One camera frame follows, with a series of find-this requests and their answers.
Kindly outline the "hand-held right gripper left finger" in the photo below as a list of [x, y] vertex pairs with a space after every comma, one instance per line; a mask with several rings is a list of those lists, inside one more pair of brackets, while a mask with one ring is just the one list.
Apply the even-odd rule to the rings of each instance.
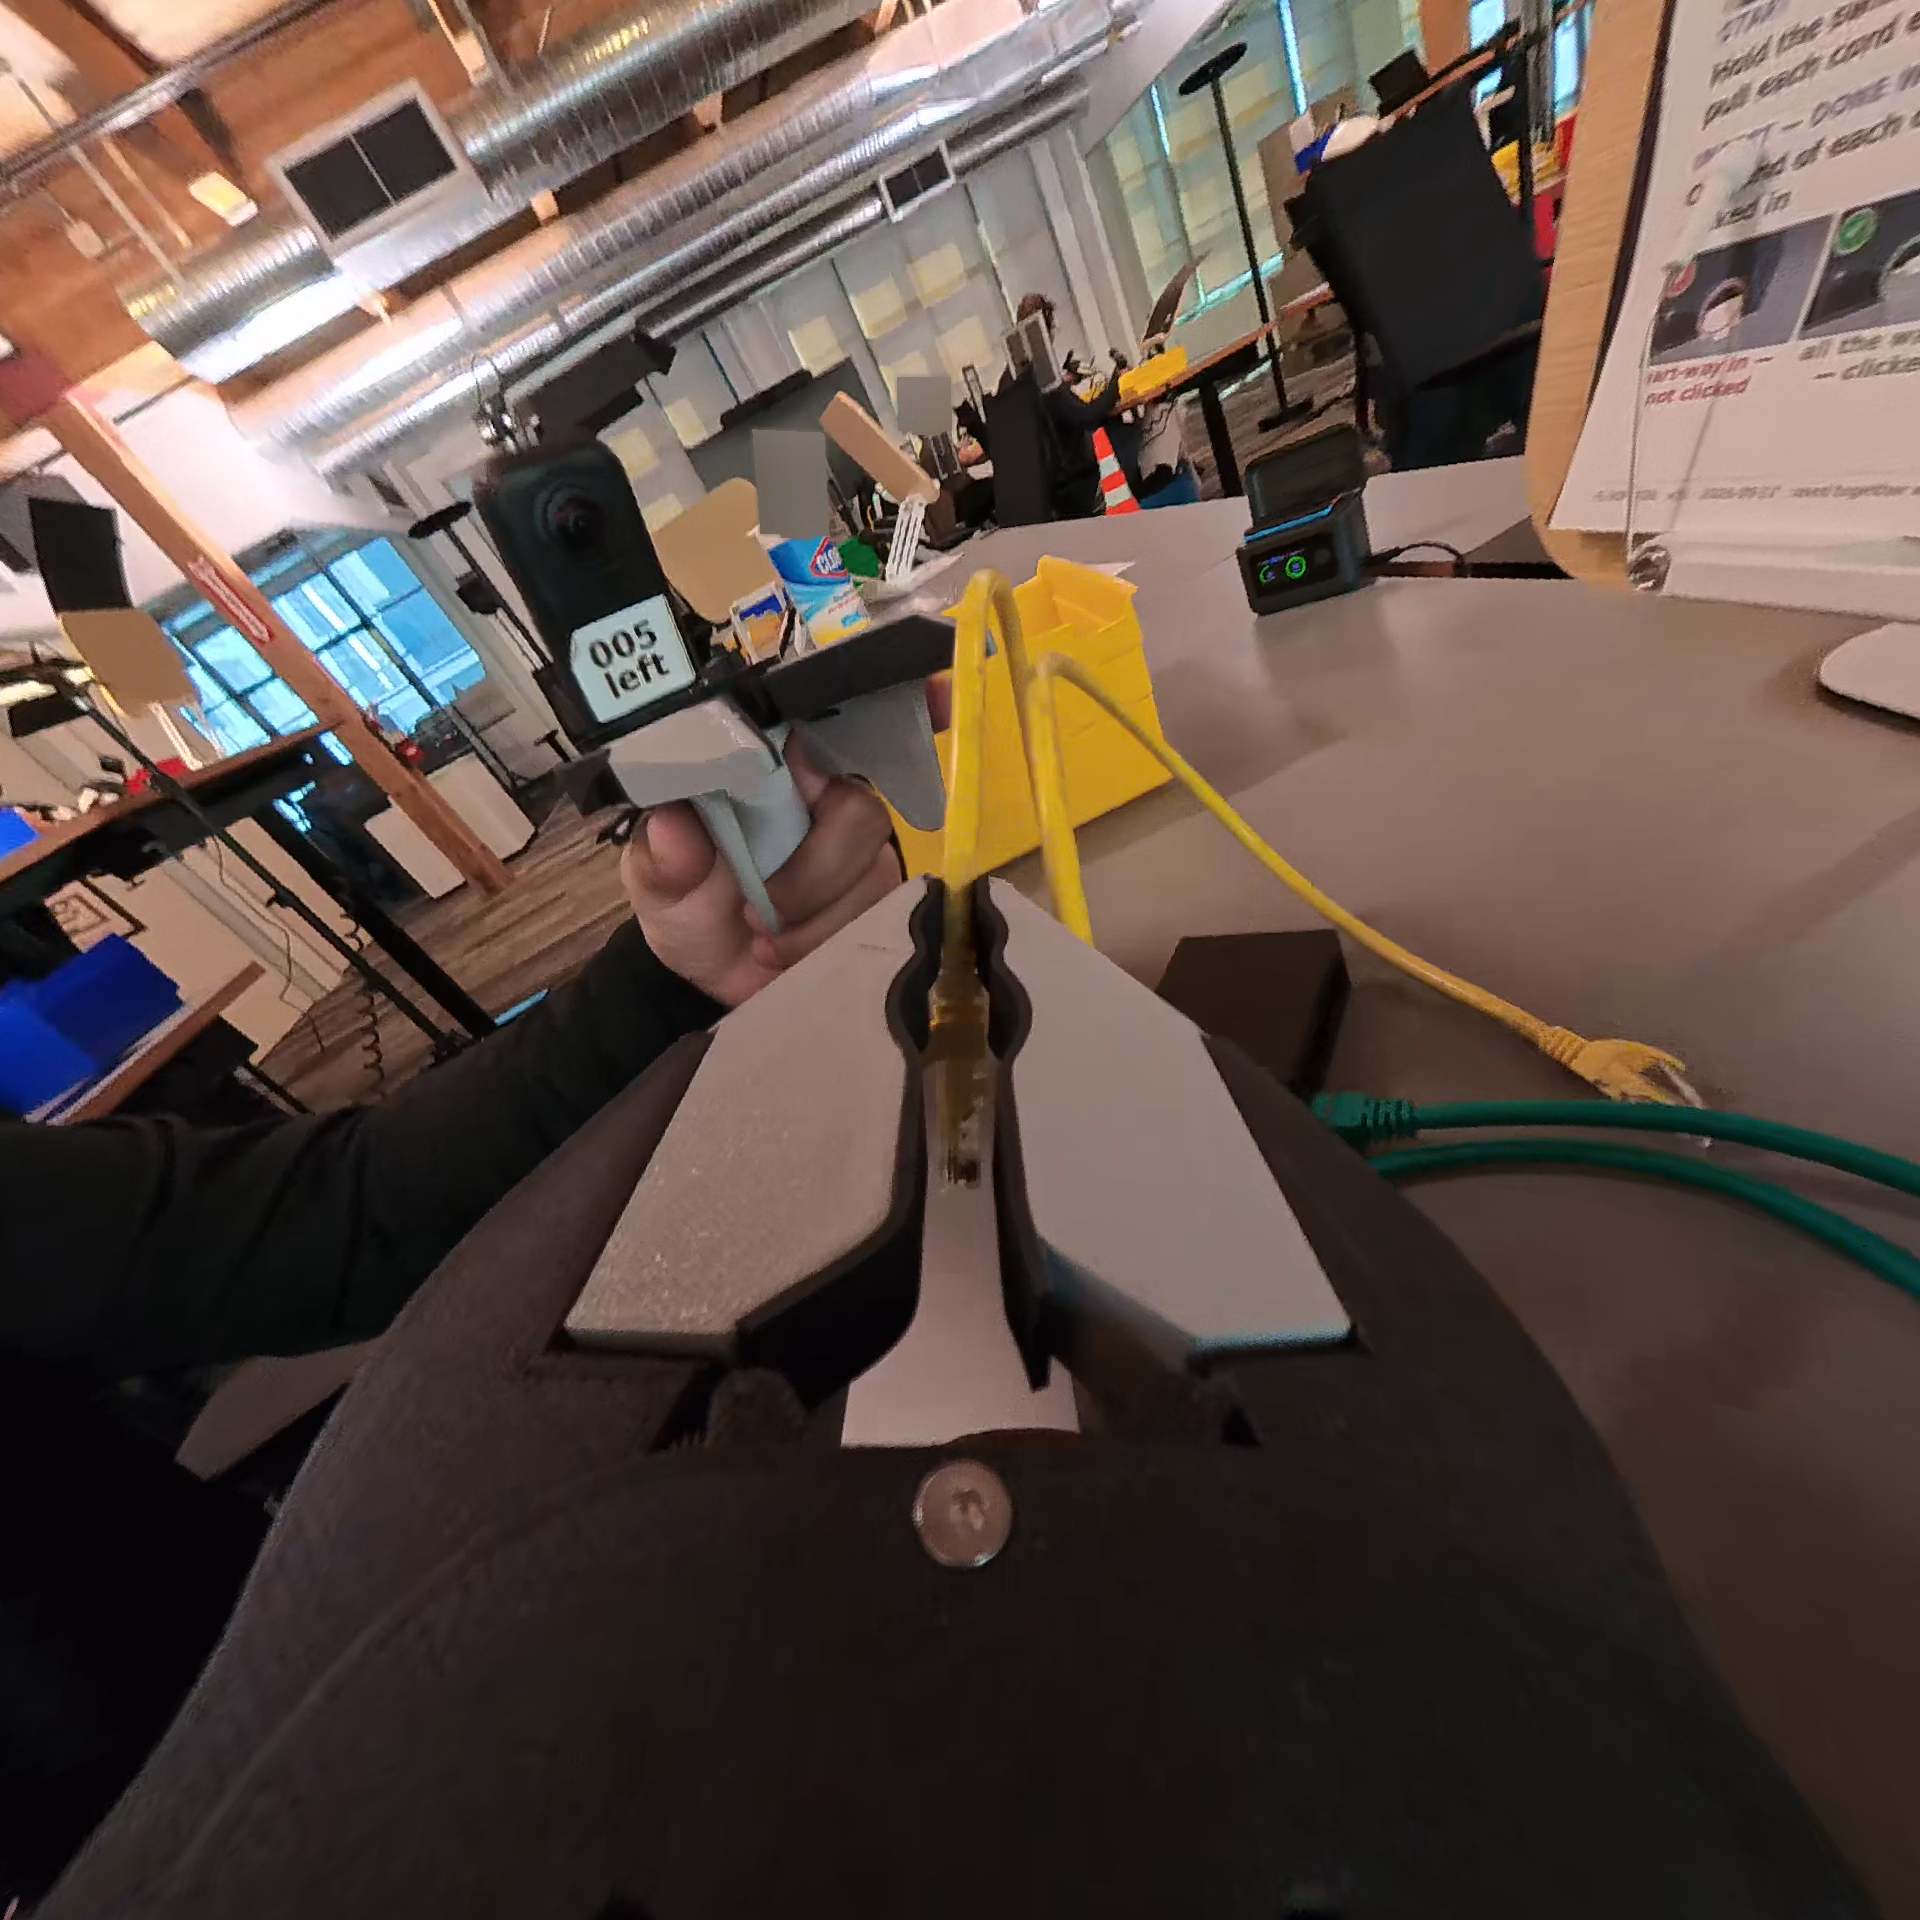
[[562, 1332], [743, 1356], [922, 1193], [917, 1019], [940, 888], [912, 879], [720, 1019]]

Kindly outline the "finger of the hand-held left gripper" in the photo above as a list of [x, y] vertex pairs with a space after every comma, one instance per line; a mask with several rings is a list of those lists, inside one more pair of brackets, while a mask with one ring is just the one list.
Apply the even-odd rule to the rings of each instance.
[[830, 715], [830, 769], [870, 785], [913, 832], [944, 823], [944, 771], [924, 681], [886, 685]]

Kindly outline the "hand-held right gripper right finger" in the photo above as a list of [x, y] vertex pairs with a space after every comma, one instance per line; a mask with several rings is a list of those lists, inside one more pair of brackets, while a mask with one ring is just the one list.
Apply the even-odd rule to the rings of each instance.
[[996, 1266], [1029, 1378], [1344, 1343], [1352, 1315], [1203, 1028], [1000, 879], [974, 932]]

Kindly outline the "black network switch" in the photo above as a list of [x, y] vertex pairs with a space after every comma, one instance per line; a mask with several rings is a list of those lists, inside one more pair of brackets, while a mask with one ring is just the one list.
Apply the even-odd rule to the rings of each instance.
[[1349, 985], [1340, 936], [1319, 926], [1179, 939], [1156, 995], [1294, 1098], [1313, 1099], [1326, 1091]]

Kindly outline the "person's left forearm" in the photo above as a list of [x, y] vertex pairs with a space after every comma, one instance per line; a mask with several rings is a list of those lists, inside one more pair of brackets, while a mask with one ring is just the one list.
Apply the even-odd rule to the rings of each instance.
[[664, 922], [532, 1015], [332, 1115], [2, 1123], [2, 1378], [109, 1378], [363, 1343], [674, 1043], [723, 1015]]

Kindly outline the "person's left hand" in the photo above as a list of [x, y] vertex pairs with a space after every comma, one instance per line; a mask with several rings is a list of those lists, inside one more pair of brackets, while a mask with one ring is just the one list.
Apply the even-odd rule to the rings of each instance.
[[622, 886], [656, 959], [723, 1008], [760, 995], [902, 886], [893, 821], [859, 781], [826, 778], [796, 745], [807, 806], [800, 848], [766, 883], [772, 932], [690, 803], [650, 809], [622, 852]]

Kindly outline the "disinfecting wipes canister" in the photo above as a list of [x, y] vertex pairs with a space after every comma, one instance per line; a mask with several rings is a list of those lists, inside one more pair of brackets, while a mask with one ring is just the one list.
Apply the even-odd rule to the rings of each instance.
[[870, 626], [870, 609], [830, 536], [774, 541], [769, 562], [803, 632], [803, 641], [794, 641], [796, 648], [819, 652]]

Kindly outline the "beige rounded board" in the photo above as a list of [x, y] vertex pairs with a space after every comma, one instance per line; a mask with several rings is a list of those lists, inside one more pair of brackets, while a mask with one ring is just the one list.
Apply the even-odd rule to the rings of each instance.
[[669, 586], [712, 626], [730, 621], [733, 603], [777, 581], [757, 541], [757, 486], [729, 478], [676, 518], [650, 528]]
[[56, 626], [117, 712], [139, 716], [200, 703], [180, 648], [149, 612], [59, 612]]

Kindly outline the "yellow plastic bin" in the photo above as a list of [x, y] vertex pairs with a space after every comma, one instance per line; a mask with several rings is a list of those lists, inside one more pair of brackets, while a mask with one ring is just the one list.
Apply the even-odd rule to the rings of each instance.
[[[1020, 632], [1033, 659], [1059, 655], [1093, 672], [1116, 705], [1153, 741], [1162, 736], [1156, 696], [1134, 609], [1137, 589], [1102, 568], [1042, 558], [1013, 589]], [[1069, 821], [1082, 828], [1156, 791], [1170, 778], [1116, 721], [1100, 715], [1084, 693], [1057, 693], [1063, 781]], [[1006, 659], [986, 659], [986, 743], [980, 801], [980, 861], [1000, 872], [1040, 852], [1029, 771], [1020, 752], [1020, 721]]]

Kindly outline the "tilted wooden board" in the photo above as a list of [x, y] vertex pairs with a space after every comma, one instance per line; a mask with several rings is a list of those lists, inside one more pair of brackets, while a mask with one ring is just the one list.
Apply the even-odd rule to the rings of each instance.
[[864, 412], [859, 401], [833, 392], [819, 418], [827, 445], [850, 459], [876, 492], [896, 502], [927, 505], [940, 496], [940, 481], [912, 456], [896, 436], [890, 436]]

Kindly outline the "small black charging case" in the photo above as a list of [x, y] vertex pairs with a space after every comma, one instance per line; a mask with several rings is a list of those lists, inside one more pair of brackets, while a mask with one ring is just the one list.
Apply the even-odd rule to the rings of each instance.
[[1366, 583], [1362, 489], [1366, 445], [1354, 422], [1317, 428], [1243, 468], [1249, 532], [1236, 572], [1249, 612], [1274, 618]]

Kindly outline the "blue storage bins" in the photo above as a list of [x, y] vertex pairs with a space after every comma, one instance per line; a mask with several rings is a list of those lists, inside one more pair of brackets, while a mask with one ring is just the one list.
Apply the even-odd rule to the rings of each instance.
[[54, 825], [2, 809], [2, 1115], [32, 1116], [102, 1073], [180, 1008], [180, 985], [132, 945], [127, 913], [79, 949], [50, 901], [100, 878], [132, 879], [156, 855], [139, 836]]

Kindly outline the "black floor lamp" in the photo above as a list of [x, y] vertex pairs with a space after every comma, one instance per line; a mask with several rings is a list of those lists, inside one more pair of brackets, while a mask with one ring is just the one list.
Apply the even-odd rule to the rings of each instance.
[[1249, 209], [1249, 198], [1244, 198], [1244, 188], [1243, 188], [1243, 168], [1240, 168], [1236, 149], [1234, 149], [1234, 123], [1232, 123], [1232, 113], [1224, 108], [1224, 86], [1222, 83], [1234, 71], [1234, 65], [1243, 61], [1243, 55], [1244, 55], [1243, 39], [1220, 46], [1214, 55], [1209, 55], [1206, 61], [1199, 61], [1187, 71], [1187, 76], [1179, 83], [1179, 95], [1182, 98], [1206, 95], [1209, 103], [1210, 103], [1210, 112], [1214, 112], [1220, 158], [1222, 158], [1222, 165], [1224, 165], [1224, 181], [1229, 181], [1229, 192], [1232, 192], [1232, 201], [1234, 201], [1236, 235], [1240, 235], [1243, 259], [1244, 259], [1244, 269], [1249, 269], [1249, 285], [1252, 285], [1252, 295], [1256, 299], [1260, 345], [1263, 345], [1263, 355], [1264, 355], [1264, 371], [1269, 371], [1269, 382], [1272, 382], [1272, 392], [1274, 392], [1274, 403], [1260, 418], [1260, 432], [1263, 435], [1279, 435], [1282, 428], [1290, 428], [1300, 419], [1307, 419], [1312, 405], [1307, 405], [1307, 401], [1290, 401], [1289, 392], [1284, 392], [1282, 351], [1279, 351], [1279, 323], [1274, 321], [1274, 309], [1264, 296], [1263, 255], [1260, 255], [1260, 245], [1256, 245], [1256, 235], [1253, 235], [1253, 226], [1252, 226], [1252, 209]]

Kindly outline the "white board stand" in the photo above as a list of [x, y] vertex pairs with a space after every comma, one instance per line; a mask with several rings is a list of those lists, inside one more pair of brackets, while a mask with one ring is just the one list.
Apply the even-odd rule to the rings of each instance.
[[1642, 593], [1853, 618], [1817, 665], [1844, 705], [1917, 721], [1917, 536], [1730, 541], [1627, 535], [1624, 583]]

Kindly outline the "wooden display board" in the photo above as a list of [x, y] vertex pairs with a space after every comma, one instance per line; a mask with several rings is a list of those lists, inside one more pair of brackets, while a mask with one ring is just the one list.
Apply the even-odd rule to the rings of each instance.
[[1530, 385], [1522, 481], [1543, 552], [1570, 581], [1627, 593], [1624, 541], [1554, 528], [1644, 192], [1670, 3], [1596, 3]]

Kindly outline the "printed instruction sheet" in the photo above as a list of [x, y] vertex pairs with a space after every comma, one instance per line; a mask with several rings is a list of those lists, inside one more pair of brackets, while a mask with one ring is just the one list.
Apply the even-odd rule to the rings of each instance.
[[1917, 6], [1662, 3], [1550, 523], [1917, 536]]

